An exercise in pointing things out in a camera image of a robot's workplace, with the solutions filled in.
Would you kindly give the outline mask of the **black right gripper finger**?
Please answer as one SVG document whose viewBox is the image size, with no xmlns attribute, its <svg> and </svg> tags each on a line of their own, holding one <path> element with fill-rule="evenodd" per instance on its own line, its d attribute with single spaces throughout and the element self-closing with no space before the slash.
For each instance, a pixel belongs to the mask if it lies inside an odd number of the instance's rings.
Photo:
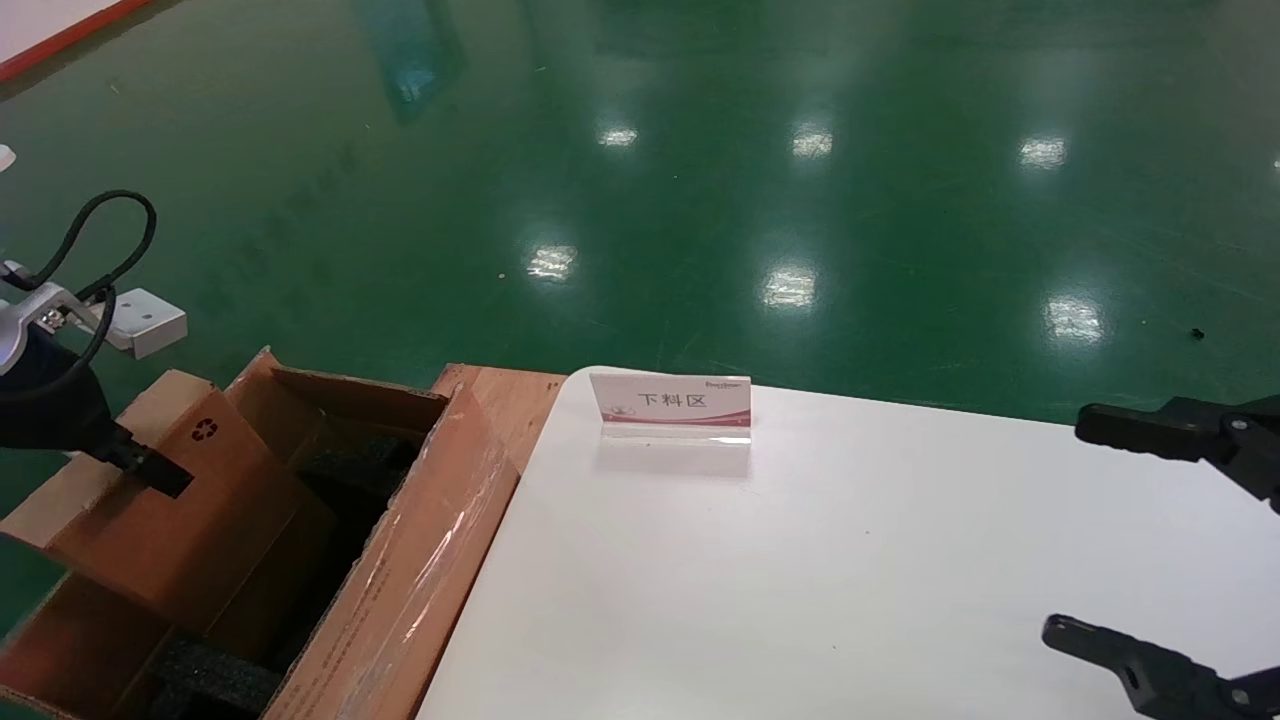
<svg viewBox="0 0 1280 720">
<path fill-rule="evenodd" d="M 1224 678 L 1184 653 L 1062 614 L 1046 618 L 1042 641 L 1112 673 L 1148 719 L 1277 717 L 1279 667 Z"/>
<path fill-rule="evenodd" d="M 1236 405 L 1174 397 L 1153 411 L 1089 404 L 1076 414 L 1075 437 L 1172 461 L 1206 461 L 1279 511 L 1277 396 Z"/>
</svg>

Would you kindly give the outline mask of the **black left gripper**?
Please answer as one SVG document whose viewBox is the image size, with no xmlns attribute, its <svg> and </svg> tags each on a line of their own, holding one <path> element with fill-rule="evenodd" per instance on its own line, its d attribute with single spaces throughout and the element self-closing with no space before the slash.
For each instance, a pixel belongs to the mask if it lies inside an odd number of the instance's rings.
<svg viewBox="0 0 1280 720">
<path fill-rule="evenodd" d="M 195 477 L 116 425 L 92 369 L 76 370 L 78 355 L 45 331 L 29 327 L 26 350 L 3 374 L 1 446 L 102 454 L 108 462 L 170 498 Z"/>
</svg>

